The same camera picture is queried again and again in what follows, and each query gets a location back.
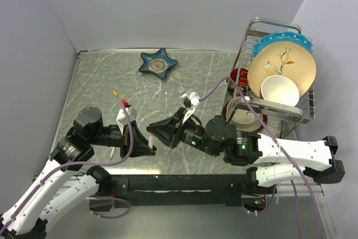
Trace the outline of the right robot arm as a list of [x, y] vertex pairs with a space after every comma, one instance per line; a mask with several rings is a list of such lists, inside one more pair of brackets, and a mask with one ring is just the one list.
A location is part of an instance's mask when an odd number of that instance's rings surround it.
[[343, 162], [335, 158], [335, 137], [315, 142], [272, 139], [239, 131], [219, 115], [205, 126], [195, 115], [184, 116], [180, 108], [170, 118], [149, 124], [147, 131], [167, 147], [176, 148], [182, 142], [212, 157], [223, 154], [225, 163], [246, 166], [244, 185], [250, 193], [306, 177], [318, 184], [336, 184], [345, 175]]

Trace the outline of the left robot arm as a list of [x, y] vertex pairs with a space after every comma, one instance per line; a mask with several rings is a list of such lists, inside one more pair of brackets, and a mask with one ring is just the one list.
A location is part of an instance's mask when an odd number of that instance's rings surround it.
[[94, 146], [120, 149], [118, 165], [129, 157], [154, 156], [155, 146], [140, 133], [136, 110], [125, 105], [116, 124], [104, 126], [96, 107], [83, 109], [61, 139], [40, 175], [8, 211], [1, 215], [4, 238], [45, 238], [50, 226], [90, 196], [112, 200], [116, 187], [105, 167], [93, 163]]

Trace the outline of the white marker orange tip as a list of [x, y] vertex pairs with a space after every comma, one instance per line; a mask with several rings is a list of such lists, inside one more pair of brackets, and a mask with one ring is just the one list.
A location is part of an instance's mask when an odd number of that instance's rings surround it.
[[150, 148], [153, 148], [153, 139], [154, 139], [154, 136], [152, 134], [150, 134], [149, 139], [148, 139], [148, 146]]

